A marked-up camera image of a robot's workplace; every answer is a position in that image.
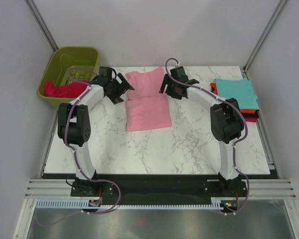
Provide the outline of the pink t shirt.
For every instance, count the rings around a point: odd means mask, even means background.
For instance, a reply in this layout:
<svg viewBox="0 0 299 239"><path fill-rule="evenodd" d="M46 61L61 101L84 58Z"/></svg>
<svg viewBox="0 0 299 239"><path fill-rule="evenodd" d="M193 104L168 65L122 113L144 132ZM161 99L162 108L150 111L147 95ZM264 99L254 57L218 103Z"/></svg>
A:
<svg viewBox="0 0 299 239"><path fill-rule="evenodd" d="M159 92L164 69L158 67L152 71L137 71L126 74L134 90L127 91L127 131L145 131L171 127L169 102L166 94Z"/></svg>

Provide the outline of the red t shirt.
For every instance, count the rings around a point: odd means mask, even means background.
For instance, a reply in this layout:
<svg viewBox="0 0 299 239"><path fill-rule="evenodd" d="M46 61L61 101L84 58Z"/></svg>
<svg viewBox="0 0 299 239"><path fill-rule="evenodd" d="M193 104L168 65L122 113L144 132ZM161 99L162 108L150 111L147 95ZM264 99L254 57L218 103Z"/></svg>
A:
<svg viewBox="0 0 299 239"><path fill-rule="evenodd" d="M76 98L80 96L87 88L87 80L73 82L68 85L57 87L52 82L45 83L44 94L46 97L54 98Z"/></svg>

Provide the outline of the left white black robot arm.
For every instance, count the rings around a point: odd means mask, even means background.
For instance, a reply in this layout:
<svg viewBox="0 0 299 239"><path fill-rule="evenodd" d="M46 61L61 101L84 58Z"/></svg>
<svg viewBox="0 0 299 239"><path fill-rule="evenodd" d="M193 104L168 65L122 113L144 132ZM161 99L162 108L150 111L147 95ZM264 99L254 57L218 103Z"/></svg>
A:
<svg viewBox="0 0 299 239"><path fill-rule="evenodd" d="M98 179L89 152L92 132L89 111L104 97L114 105L123 102L121 96L134 88L121 73L110 67L100 67L92 80L78 81L78 84L85 86L83 93L58 107L57 134L71 150L76 167L71 196L96 197L102 195L106 181Z"/></svg>

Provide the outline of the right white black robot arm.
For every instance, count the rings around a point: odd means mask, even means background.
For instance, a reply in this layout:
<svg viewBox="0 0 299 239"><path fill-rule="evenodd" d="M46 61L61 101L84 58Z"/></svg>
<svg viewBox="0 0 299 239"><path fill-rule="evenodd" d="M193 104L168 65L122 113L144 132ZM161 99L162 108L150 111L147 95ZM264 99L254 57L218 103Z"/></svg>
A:
<svg viewBox="0 0 299 239"><path fill-rule="evenodd" d="M197 86L199 82L189 79L182 66L166 70L161 94L181 100L187 98L200 105L209 104L210 127L214 138L219 143L220 169L218 172L217 190L224 196L238 193L244 197L249 195L249 182L242 178L248 176L241 172L236 162L237 143L248 135L248 127L242 116L236 99L225 99Z"/></svg>

